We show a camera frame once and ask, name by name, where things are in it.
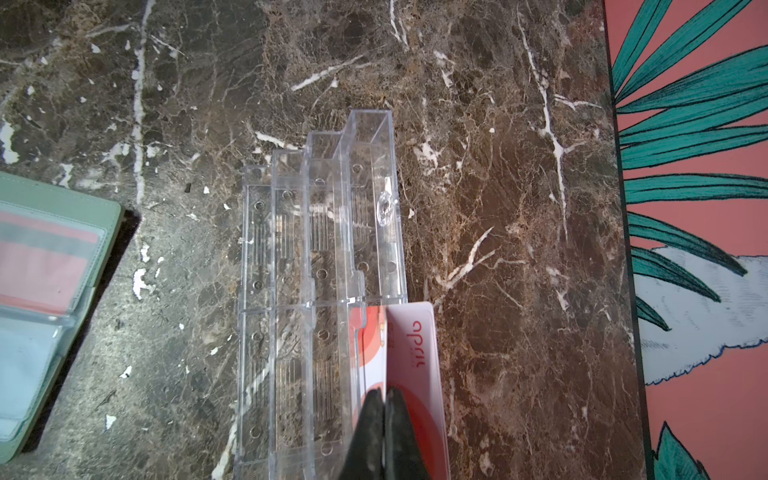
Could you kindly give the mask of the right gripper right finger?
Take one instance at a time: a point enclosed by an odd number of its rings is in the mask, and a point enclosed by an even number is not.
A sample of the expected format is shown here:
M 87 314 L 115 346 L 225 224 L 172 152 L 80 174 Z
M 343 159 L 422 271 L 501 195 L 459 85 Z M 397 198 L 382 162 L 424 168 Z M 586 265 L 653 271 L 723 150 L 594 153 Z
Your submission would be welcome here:
M 386 480 L 428 480 L 415 430 L 401 390 L 387 392 L 384 413 L 383 478 Z

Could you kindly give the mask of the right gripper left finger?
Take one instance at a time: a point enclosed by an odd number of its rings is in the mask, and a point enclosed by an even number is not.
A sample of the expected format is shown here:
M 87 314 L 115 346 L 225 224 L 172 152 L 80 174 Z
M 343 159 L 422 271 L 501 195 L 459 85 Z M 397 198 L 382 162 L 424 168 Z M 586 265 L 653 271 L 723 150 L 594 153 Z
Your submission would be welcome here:
M 339 480 L 383 478 L 384 401 L 380 389 L 367 392 Z

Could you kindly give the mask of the red white credit card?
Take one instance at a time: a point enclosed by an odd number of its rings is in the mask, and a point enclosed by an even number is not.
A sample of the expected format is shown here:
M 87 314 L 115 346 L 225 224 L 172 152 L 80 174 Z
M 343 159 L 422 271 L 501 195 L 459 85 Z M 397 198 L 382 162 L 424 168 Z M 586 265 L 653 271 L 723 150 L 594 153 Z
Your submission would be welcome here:
M 350 309 L 350 353 L 353 425 L 356 425 L 367 393 L 379 390 L 386 396 L 388 331 L 384 306 L 355 305 Z
M 387 385 L 404 394 L 426 469 L 449 479 L 449 453 L 434 307 L 429 302 L 391 305 Z

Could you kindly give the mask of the clear plastic organizer box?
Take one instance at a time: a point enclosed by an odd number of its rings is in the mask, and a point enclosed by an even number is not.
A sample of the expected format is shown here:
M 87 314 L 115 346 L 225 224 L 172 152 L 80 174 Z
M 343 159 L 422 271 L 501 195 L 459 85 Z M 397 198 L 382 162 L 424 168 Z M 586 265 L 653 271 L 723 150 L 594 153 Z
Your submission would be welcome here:
M 333 479 L 355 430 L 350 309 L 408 299 L 392 113 L 352 111 L 243 189 L 234 475 Z

